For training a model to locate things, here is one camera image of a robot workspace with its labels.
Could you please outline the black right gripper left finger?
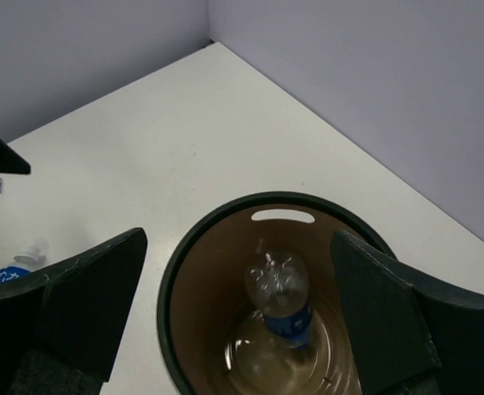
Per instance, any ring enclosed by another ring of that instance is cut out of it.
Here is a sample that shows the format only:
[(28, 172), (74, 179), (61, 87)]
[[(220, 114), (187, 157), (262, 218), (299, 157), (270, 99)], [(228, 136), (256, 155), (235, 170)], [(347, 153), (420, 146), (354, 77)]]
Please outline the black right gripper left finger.
[(109, 381), (147, 253), (132, 228), (0, 284), (0, 394), (97, 394)]

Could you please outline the bottle blue label white cap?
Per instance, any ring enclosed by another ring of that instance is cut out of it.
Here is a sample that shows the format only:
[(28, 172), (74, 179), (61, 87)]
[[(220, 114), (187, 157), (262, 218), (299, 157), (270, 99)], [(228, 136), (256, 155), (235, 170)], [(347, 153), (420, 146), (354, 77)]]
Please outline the bottle blue label white cap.
[(0, 268), (0, 284), (36, 272), (46, 266), (49, 242), (37, 239), (24, 244), (12, 261)]

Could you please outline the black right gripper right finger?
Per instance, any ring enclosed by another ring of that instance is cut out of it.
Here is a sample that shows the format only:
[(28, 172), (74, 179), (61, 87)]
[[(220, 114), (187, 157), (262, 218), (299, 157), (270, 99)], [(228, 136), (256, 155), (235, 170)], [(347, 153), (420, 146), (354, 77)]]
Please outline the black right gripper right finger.
[(332, 260), (364, 394), (484, 394), (484, 295), (346, 231)]

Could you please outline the clear bottle dark blue label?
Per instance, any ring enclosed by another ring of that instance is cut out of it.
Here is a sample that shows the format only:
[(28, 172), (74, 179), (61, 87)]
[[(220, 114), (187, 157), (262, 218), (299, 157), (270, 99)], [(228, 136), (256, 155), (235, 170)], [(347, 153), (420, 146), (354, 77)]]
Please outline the clear bottle dark blue label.
[(245, 270), (244, 282), (266, 329), (292, 349), (307, 347), (313, 312), (309, 275), (303, 260), (289, 252), (258, 253)]

